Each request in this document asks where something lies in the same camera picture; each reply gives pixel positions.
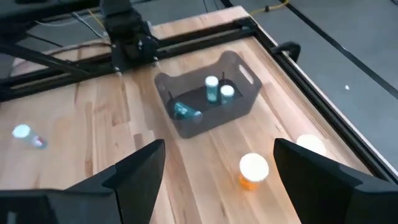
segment white lid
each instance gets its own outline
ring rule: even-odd
[[[25,138],[30,133],[30,127],[26,124],[20,124],[14,128],[12,135],[15,138]]]
[[[298,137],[296,144],[308,150],[318,153],[319,155],[326,155],[326,148],[321,139],[312,134],[303,134]]]
[[[242,157],[239,163],[242,175],[252,182],[264,180],[269,173],[267,161],[257,153],[249,153]]]
[[[213,75],[207,76],[205,79],[205,84],[206,86],[216,87],[218,86],[218,78]]]
[[[233,96],[234,93],[235,93],[235,90],[234,90],[234,88],[233,88],[232,86],[230,86],[230,85],[223,85],[223,86],[221,87],[220,92],[221,92],[221,94],[224,95],[224,96]]]

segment wooden table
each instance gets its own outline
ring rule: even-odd
[[[247,15],[234,7],[155,26],[154,34],[164,38]],[[263,83],[252,111],[182,139],[161,104],[154,77],[209,65],[225,50],[237,52]],[[104,49],[62,57],[99,51]],[[12,138],[13,127],[22,123],[47,139],[48,148],[34,149]],[[5,102],[0,124],[0,189],[65,189],[165,139],[165,172],[151,223],[300,223],[275,166],[275,138],[295,141],[314,134],[325,143],[327,157],[369,173],[254,38],[163,60],[121,78],[107,75]],[[237,181],[239,160],[249,152],[270,165],[269,176],[254,192],[244,191]]]

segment gray floor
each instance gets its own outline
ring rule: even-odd
[[[205,0],[209,11],[220,0]],[[248,11],[279,3],[277,0],[232,0]],[[291,0],[298,10],[319,25],[366,65],[398,87],[396,63],[398,6],[390,0]],[[153,24],[183,19],[206,12],[202,0],[157,0],[135,8]],[[288,9],[258,14],[255,19],[278,42],[293,40],[302,46],[298,64],[328,95],[350,121],[398,169],[398,101],[342,56],[328,42]],[[93,19],[87,21],[100,30]],[[80,24],[63,28],[37,26],[32,34],[59,44],[78,44],[96,37]],[[51,45],[27,39],[21,43],[35,50]],[[2,56],[2,75],[7,74],[11,58]]]

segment black bracket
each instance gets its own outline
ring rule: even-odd
[[[300,51],[301,51],[301,46],[295,42],[286,42],[284,44],[280,44],[276,47],[271,48],[271,52],[273,54],[279,54],[286,51],[289,55],[289,57],[294,61],[297,62],[299,59]]]

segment orange cup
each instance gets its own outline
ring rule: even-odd
[[[255,190],[268,176],[267,161],[257,153],[249,153],[239,163],[239,183],[245,190]]]

